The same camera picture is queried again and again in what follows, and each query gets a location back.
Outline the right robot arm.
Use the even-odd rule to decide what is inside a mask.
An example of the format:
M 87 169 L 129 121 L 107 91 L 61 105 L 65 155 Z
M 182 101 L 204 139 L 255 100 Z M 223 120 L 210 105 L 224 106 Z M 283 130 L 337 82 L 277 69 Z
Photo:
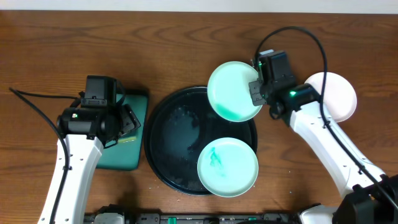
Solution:
M 303 85 L 291 78 L 249 82 L 254 105 L 270 105 L 313 150 L 338 189 L 338 207 L 313 205 L 296 223 L 397 223 L 397 177 L 374 165 L 339 127 L 356 107 L 351 84 L 316 73 Z

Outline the green yellow sponge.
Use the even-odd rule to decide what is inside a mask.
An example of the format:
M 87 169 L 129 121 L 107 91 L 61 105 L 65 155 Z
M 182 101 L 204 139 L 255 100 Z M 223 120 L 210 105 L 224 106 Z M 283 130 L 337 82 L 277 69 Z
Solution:
M 118 143 L 135 141 L 136 139 L 137 139 L 137 136 L 124 136 L 124 137 L 118 139 Z

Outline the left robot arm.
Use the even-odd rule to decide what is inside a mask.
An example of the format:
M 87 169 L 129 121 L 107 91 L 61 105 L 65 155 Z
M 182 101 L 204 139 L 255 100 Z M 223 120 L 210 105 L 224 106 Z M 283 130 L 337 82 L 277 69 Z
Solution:
M 39 223 L 83 223 L 97 168 L 137 169 L 147 104 L 69 107 L 58 119 L 57 161 Z

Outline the mint green plate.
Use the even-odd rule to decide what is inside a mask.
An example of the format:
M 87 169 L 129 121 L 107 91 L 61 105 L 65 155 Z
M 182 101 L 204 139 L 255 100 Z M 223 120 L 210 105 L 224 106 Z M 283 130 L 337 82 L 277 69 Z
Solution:
M 253 149 L 236 138 L 208 143 L 199 155 L 197 173 L 202 185 L 219 197 L 237 197 L 256 182 L 259 163 Z
M 210 76 L 207 95 L 211 107 L 223 119 L 243 122 L 252 119 L 261 110 L 254 106 L 249 92 L 249 83 L 257 80 L 252 66 L 231 61 L 221 64 Z

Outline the white plate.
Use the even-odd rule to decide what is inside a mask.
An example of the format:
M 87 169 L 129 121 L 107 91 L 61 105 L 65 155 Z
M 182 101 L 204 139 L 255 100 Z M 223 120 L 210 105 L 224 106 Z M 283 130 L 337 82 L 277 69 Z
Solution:
M 357 96 L 348 80 L 336 73 L 328 72 L 323 102 L 329 112 L 327 118 L 332 118 L 336 123 L 340 123 L 355 112 Z

